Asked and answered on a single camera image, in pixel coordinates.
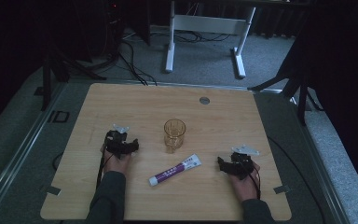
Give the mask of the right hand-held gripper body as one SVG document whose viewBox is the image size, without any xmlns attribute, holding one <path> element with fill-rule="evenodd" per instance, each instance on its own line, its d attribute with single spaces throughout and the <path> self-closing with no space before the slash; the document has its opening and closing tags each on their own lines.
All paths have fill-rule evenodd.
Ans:
<svg viewBox="0 0 358 224">
<path fill-rule="evenodd" d="M 243 180 L 254 170 L 252 156 L 259 156 L 260 153 L 258 150 L 246 145 L 233 147 L 231 151 L 230 158 L 234 164 L 234 175 L 239 180 Z"/>
</svg>

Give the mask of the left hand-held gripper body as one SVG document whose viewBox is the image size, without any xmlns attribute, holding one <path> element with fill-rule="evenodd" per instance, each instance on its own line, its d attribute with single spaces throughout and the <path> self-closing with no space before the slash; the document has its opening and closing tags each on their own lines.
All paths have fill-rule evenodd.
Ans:
<svg viewBox="0 0 358 224">
<path fill-rule="evenodd" d="M 120 159 L 121 155 L 131 154 L 130 145 L 126 143 L 129 127 L 121 127 L 116 124 L 114 124 L 113 127 L 114 130 L 112 131 L 112 140 L 109 143 L 109 148 L 111 152 Z"/>
</svg>

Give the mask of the person's left hand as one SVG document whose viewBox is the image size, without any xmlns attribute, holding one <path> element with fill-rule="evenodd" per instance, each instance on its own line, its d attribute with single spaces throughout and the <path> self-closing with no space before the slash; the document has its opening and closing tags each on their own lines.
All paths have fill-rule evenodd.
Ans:
<svg viewBox="0 0 358 224">
<path fill-rule="evenodd" d="M 106 151 L 104 147 L 101 147 L 103 153 L 103 172 L 118 172 L 125 175 L 127 173 L 131 154 L 125 154 L 124 156 L 117 158 L 114 154 Z"/>
</svg>

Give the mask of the white and purple toothpaste tube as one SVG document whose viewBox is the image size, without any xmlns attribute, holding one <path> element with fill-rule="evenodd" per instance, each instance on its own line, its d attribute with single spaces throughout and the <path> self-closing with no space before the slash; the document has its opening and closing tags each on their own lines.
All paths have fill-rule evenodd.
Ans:
<svg viewBox="0 0 358 224">
<path fill-rule="evenodd" d="M 200 158 L 196 154 L 192 154 L 191 156 L 178 163 L 177 165 L 173 166 L 172 168 L 169 168 L 168 170 L 163 171 L 157 175 L 153 175 L 148 179 L 148 181 L 150 186 L 154 187 L 157 184 L 182 173 L 183 171 L 187 171 L 198 166 L 201 166 Z"/>
</svg>

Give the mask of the black tripod stand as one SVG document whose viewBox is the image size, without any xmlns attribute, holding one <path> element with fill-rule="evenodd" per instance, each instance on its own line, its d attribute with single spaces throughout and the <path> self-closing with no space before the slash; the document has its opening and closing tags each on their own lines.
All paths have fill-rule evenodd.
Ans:
<svg viewBox="0 0 358 224">
<path fill-rule="evenodd" d="M 277 75 L 259 85 L 249 88 L 249 91 L 262 91 L 273 84 L 284 79 L 287 83 L 282 89 L 285 98 L 293 97 L 299 91 L 299 102 L 297 105 L 297 118 L 302 125 L 306 125 L 305 111 L 309 95 L 310 77 L 312 66 L 318 55 L 317 49 L 305 49 L 292 47 L 282 62 Z"/>
<path fill-rule="evenodd" d="M 45 111 L 51 102 L 51 75 L 54 75 L 59 82 L 67 82 L 69 80 L 70 76 L 65 67 L 67 63 L 88 77 L 97 80 L 105 80 L 105 77 L 101 77 L 91 72 L 85 66 L 66 56 L 52 40 L 46 41 L 46 50 L 47 53 L 43 62 L 42 111 Z"/>
</svg>

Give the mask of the person's right hand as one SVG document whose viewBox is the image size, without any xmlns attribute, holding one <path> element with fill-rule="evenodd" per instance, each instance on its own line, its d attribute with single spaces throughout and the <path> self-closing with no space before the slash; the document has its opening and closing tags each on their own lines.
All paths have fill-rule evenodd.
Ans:
<svg viewBox="0 0 358 224">
<path fill-rule="evenodd" d="M 253 175 L 250 173 L 243 180 L 239 180 L 235 175 L 229 175 L 228 177 L 240 202 L 260 198 L 259 174 Z"/>
</svg>

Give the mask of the amber glass cup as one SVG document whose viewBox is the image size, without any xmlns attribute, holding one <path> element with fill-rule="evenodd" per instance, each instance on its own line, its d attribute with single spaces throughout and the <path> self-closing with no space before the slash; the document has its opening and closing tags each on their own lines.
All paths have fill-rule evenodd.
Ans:
<svg viewBox="0 0 358 224">
<path fill-rule="evenodd" d="M 182 146 L 185 139 L 186 125 L 180 119 L 169 119 L 164 124 L 164 143 L 166 151 L 173 154 Z"/>
</svg>

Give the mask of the white metal desk frame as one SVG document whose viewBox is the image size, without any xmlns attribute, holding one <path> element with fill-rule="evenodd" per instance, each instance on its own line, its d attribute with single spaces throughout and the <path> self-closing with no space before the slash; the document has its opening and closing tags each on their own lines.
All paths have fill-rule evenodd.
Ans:
<svg viewBox="0 0 358 224">
<path fill-rule="evenodd" d="M 256 7 L 250 7 L 250 12 L 245 19 L 190 16 L 177 14 L 175 12 L 175 2 L 171 1 L 169 32 L 170 41 L 168 45 L 165 71 L 170 73 L 173 70 L 175 51 L 174 33 L 176 31 L 238 35 L 240 37 L 240 42 L 239 45 L 232 50 L 233 59 L 236 64 L 236 70 L 239 78 L 245 78 L 246 72 L 241 54 L 252 25 L 255 10 Z"/>
</svg>

